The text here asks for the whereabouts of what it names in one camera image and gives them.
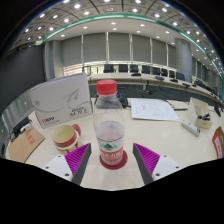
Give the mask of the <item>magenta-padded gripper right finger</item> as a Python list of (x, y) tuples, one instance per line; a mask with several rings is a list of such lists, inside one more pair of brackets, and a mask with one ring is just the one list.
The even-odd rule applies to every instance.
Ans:
[(133, 154), (145, 185), (181, 170), (167, 154), (159, 155), (140, 144), (133, 144)]

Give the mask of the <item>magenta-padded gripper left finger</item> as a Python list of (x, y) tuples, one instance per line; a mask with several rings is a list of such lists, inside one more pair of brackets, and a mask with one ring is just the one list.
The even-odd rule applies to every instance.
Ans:
[(80, 185), (91, 155), (91, 144), (85, 144), (67, 155), (56, 155), (43, 169)]

